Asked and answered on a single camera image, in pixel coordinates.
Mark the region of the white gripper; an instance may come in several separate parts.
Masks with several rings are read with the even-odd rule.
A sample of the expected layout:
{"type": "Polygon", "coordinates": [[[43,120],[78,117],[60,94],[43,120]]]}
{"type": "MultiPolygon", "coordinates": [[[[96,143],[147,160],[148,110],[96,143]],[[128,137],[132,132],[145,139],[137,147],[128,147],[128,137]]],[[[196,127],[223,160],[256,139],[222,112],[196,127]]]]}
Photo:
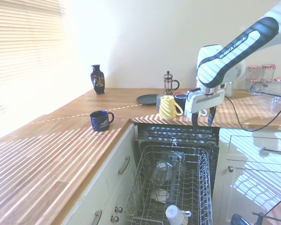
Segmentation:
{"type": "Polygon", "coordinates": [[[224,101],[225,90],[218,90],[213,95],[207,96],[204,92],[189,92],[185,102],[184,116],[192,117],[193,129],[198,129],[198,116],[200,111],[209,109],[208,126],[212,126],[216,108],[224,101]]]}

